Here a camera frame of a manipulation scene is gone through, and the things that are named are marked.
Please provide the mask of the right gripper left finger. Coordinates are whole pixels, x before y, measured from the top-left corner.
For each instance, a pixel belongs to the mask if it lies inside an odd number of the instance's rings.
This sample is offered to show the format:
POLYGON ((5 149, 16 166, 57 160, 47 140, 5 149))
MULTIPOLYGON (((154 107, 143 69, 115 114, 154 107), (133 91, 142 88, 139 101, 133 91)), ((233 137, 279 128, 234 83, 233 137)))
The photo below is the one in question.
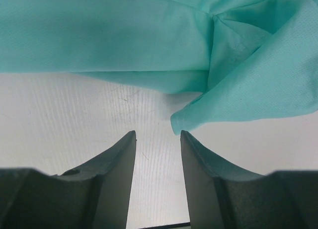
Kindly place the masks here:
POLYGON ((33 168, 0 171, 3 229, 124 229, 136 155, 136 133, 61 175, 33 168))

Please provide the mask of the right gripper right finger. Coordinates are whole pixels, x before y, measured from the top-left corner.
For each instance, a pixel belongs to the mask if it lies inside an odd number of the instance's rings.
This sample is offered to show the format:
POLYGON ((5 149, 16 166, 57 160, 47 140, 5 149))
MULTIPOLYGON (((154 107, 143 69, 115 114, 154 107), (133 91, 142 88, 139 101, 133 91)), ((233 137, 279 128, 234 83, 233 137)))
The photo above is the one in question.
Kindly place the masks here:
POLYGON ((315 229, 318 173, 241 168, 180 135, 190 224, 193 229, 315 229))

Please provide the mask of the teal t shirt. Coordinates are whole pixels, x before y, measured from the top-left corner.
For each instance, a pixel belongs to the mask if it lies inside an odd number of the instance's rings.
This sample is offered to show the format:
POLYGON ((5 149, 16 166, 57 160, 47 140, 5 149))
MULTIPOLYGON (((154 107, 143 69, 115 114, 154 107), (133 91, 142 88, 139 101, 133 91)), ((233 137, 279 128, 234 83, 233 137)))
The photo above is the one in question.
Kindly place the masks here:
POLYGON ((0 71, 199 92, 174 133, 318 109, 318 0, 0 0, 0 71))

